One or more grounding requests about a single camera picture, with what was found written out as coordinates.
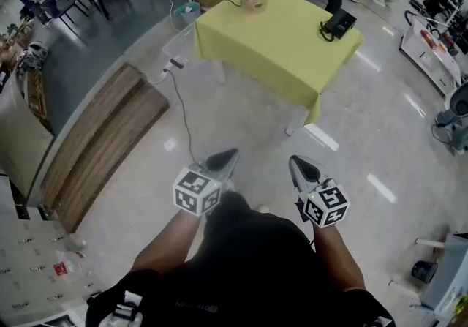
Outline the person's black shirt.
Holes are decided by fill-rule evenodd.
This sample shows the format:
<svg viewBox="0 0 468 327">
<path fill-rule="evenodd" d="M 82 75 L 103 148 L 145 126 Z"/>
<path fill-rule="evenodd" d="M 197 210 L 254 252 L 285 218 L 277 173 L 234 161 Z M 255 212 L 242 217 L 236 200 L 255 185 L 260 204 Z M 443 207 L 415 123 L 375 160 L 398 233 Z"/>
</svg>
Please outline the person's black shirt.
<svg viewBox="0 0 468 327">
<path fill-rule="evenodd" d="M 338 290 L 290 221 L 250 212 L 160 274 L 134 271 L 90 304 L 86 327 L 113 327 L 125 293 L 141 298 L 133 327 L 396 327 L 365 290 Z"/>
</svg>

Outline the black desk telephone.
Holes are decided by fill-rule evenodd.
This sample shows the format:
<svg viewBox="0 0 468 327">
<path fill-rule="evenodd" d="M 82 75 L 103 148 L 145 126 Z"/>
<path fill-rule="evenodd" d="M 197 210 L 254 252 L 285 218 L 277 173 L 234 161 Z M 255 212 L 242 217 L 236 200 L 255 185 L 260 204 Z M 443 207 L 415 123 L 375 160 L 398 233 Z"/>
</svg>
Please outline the black desk telephone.
<svg viewBox="0 0 468 327">
<path fill-rule="evenodd" d="M 355 25 L 356 20 L 356 17 L 340 9 L 331 16 L 323 28 L 333 39 L 341 39 Z"/>
</svg>

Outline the clear plastic bag red label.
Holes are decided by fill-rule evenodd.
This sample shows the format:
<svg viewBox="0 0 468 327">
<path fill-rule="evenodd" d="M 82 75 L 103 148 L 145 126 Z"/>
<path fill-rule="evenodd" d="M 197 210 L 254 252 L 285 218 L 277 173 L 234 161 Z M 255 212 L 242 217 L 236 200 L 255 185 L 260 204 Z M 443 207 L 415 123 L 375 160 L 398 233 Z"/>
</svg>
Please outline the clear plastic bag red label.
<svg viewBox="0 0 468 327">
<path fill-rule="evenodd" d="M 55 275 L 70 284 L 88 281 L 96 274 L 93 261 L 82 252 L 56 250 L 55 256 Z"/>
</svg>

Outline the light grey table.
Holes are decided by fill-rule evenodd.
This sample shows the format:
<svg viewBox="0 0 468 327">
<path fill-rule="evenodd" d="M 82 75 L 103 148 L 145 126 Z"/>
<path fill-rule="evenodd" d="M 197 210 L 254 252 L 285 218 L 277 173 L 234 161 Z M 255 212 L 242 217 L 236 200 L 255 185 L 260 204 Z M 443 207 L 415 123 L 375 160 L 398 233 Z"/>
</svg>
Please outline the light grey table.
<svg viewBox="0 0 468 327">
<path fill-rule="evenodd" d="M 447 234 L 443 242 L 415 240 L 440 249 L 434 277 L 420 292 L 420 303 L 441 323 L 449 323 L 463 295 L 468 295 L 468 234 Z"/>
</svg>

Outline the red box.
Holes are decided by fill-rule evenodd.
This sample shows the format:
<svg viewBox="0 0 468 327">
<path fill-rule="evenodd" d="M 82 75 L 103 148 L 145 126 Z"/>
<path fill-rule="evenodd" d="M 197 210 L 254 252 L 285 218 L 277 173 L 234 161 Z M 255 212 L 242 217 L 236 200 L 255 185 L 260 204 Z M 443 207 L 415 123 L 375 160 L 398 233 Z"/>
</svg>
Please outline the red box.
<svg viewBox="0 0 468 327">
<path fill-rule="evenodd" d="M 447 48 L 441 42 L 434 39 L 428 30 L 421 30 L 420 35 L 432 50 L 440 50 L 442 53 L 447 53 Z"/>
</svg>

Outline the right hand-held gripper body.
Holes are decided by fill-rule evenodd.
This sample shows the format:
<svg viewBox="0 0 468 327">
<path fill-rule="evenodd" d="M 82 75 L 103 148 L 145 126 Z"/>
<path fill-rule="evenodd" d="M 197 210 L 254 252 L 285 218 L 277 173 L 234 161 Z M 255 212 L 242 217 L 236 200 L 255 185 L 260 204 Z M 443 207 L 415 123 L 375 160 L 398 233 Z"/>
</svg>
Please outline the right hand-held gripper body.
<svg viewBox="0 0 468 327">
<path fill-rule="evenodd" d="M 303 222 L 326 228 L 344 219 L 350 200 L 343 186 L 329 178 L 314 188 L 298 192 L 296 206 Z"/>
</svg>

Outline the person's black trousers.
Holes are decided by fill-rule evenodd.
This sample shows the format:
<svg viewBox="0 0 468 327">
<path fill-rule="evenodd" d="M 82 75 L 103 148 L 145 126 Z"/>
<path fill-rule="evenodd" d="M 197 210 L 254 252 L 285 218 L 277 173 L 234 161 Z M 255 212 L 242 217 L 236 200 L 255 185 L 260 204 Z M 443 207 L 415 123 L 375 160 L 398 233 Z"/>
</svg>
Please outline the person's black trousers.
<svg viewBox="0 0 468 327">
<path fill-rule="evenodd" d="M 215 234 L 247 218 L 262 214 L 251 208 L 238 192 L 223 192 L 219 203 L 208 213 L 204 234 Z"/>
</svg>

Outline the white low cabinet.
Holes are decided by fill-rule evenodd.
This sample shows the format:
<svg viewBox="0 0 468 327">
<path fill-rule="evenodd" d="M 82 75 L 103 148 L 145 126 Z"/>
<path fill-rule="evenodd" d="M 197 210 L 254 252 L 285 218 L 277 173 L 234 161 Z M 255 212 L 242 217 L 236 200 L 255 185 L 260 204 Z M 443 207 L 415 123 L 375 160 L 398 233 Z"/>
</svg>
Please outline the white low cabinet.
<svg viewBox="0 0 468 327">
<path fill-rule="evenodd" d="M 449 51 L 442 53 L 427 45 L 420 35 L 423 29 L 429 31 L 419 20 L 414 20 L 401 39 L 399 50 L 424 72 L 443 97 L 450 96 L 462 84 L 460 67 Z"/>
</svg>

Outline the white locker cabinet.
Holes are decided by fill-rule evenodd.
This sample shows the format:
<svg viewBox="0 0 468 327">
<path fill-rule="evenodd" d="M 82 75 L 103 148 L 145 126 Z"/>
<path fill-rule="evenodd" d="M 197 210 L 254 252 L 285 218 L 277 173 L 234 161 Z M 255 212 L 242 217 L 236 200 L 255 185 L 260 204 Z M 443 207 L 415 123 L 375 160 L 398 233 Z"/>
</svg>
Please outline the white locker cabinet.
<svg viewBox="0 0 468 327">
<path fill-rule="evenodd" d="M 75 285 L 57 277 L 53 270 L 56 250 L 82 252 L 58 221 L 0 214 L 1 323 L 15 327 L 49 319 L 103 291 L 96 274 Z"/>
</svg>

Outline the desk with black monitors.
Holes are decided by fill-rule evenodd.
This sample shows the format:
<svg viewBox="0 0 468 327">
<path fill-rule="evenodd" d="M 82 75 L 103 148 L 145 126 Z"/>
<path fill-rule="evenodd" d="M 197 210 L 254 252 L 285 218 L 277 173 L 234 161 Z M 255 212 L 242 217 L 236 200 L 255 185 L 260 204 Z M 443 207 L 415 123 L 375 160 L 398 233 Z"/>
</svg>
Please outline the desk with black monitors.
<svg viewBox="0 0 468 327">
<path fill-rule="evenodd" d="M 468 55 L 468 12 L 462 12 L 464 3 L 465 0 L 423 0 L 423 8 L 432 19 L 443 17 L 446 37 Z"/>
</svg>

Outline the white power strip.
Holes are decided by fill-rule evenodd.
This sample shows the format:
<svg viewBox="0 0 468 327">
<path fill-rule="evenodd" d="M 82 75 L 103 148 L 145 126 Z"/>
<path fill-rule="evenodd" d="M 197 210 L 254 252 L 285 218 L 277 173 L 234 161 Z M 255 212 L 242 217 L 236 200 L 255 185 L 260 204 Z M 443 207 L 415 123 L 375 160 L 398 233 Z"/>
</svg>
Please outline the white power strip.
<svg viewBox="0 0 468 327">
<path fill-rule="evenodd" d="M 173 67 L 174 67 L 174 64 L 172 63 L 172 60 L 170 59 L 166 63 L 166 65 L 162 68 L 158 78 L 152 78 L 146 71 L 139 71 L 138 74 L 142 77 L 142 79 L 146 83 L 149 83 L 152 86 L 157 86 L 163 83 L 164 81 L 166 81 L 168 77 L 174 80 L 175 75 L 172 71 Z"/>
</svg>

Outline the light blue waste bin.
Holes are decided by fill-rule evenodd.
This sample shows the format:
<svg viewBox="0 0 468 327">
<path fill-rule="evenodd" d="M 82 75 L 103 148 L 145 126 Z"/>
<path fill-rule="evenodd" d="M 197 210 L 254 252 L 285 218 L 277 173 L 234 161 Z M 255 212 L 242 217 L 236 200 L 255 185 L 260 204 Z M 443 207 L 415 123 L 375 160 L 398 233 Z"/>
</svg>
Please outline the light blue waste bin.
<svg viewBox="0 0 468 327">
<path fill-rule="evenodd" d="M 187 2 L 172 13 L 173 25 L 180 31 L 194 23 L 201 16 L 201 7 L 197 2 Z"/>
</svg>

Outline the wooden pallets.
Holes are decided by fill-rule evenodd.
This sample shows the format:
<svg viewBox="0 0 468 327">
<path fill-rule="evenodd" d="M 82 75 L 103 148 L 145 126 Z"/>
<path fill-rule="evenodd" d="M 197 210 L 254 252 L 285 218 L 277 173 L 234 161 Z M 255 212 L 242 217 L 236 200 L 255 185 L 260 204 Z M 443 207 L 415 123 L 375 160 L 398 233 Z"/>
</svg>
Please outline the wooden pallets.
<svg viewBox="0 0 468 327">
<path fill-rule="evenodd" d="M 27 72 L 25 74 L 25 83 L 24 98 L 30 111 L 50 133 L 53 133 L 45 104 L 42 72 Z"/>
</svg>

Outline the person's left forearm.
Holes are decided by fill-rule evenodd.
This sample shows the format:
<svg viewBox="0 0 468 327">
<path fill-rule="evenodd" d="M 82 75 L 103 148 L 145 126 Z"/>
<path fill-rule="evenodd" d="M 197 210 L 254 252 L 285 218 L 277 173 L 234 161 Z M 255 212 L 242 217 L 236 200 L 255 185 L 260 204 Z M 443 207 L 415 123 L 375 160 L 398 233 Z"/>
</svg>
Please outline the person's left forearm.
<svg viewBox="0 0 468 327">
<path fill-rule="evenodd" d="M 163 274 L 183 264 L 200 221 L 200 217 L 180 210 L 138 254 L 132 271 L 152 270 Z"/>
</svg>

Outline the yellow-green tablecloth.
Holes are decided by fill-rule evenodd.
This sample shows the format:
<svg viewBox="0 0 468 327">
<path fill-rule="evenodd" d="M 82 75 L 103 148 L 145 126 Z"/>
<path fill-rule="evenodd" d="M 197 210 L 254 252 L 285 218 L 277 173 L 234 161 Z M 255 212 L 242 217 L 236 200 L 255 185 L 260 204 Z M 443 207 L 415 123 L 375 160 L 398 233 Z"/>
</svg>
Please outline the yellow-green tablecloth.
<svg viewBox="0 0 468 327">
<path fill-rule="evenodd" d="M 224 0 L 194 25 L 195 55 L 219 60 L 308 110 L 305 124 L 320 117 L 320 94 L 363 42 L 357 29 L 327 42 L 320 26 L 331 14 L 306 0 L 267 0 L 250 15 L 240 0 Z"/>
</svg>

